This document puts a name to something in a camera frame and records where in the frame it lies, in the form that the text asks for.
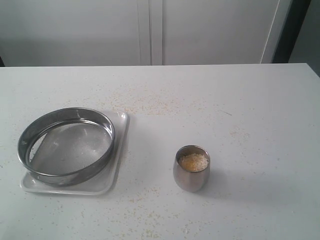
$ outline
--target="square plate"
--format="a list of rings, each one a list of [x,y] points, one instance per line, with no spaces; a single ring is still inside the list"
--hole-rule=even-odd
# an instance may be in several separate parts
[[[71,194],[71,195],[101,195],[106,193],[113,185],[119,171],[119,159],[123,148],[124,138],[128,125],[128,114],[123,111],[100,111],[113,123],[115,129],[115,145],[109,163],[94,177],[72,186],[47,185],[26,172],[20,182],[20,187],[29,193],[44,194]]]

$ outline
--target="cabinet door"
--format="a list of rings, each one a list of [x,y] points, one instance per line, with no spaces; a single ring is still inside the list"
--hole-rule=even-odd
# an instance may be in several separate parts
[[[1,0],[0,56],[6,66],[149,65],[148,11],[148,0]]]
[[[163,0],[162,62],[271,61],[289,5],[290,0]]]

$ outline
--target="white table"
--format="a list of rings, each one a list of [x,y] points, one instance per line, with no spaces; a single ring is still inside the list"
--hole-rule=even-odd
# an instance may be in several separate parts
[[[306,64],[0,68],[0,239],[320,239],[320,79]],[[65,107],[125,110],[114,189],[24,192],[24,128]],[[211,155],[198,193],[172,174]]]

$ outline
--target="white wall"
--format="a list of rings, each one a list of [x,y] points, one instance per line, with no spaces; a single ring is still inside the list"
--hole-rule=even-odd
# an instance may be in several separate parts
[[[280,17],[273,26],[278,30],[268,51],[276,47],[289,4],[290,0],[163,0],[163,63],[260,63],[278,5]]]
[[[0,0],[6,66],[140,65],[139,40],[136,0]]]
[[[289,62],[307,63],[320,76],[320,0],[311,1]]]

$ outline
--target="metal cup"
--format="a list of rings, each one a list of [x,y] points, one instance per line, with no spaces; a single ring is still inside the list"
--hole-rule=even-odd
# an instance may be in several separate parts
[[[187,156],[190,154],[201,154],[205,156],[208,160],[208,165],[205,169],[201,171],[188,171],[180,165],[179,159],[182,156]],[[196,145],[183,146],[178,150],[175,155],[174,165],[173,165],[173,177],[180,188],[188,192],[196,192],[200,190],[208,181],[210,175],[210,156],[201,147]]]

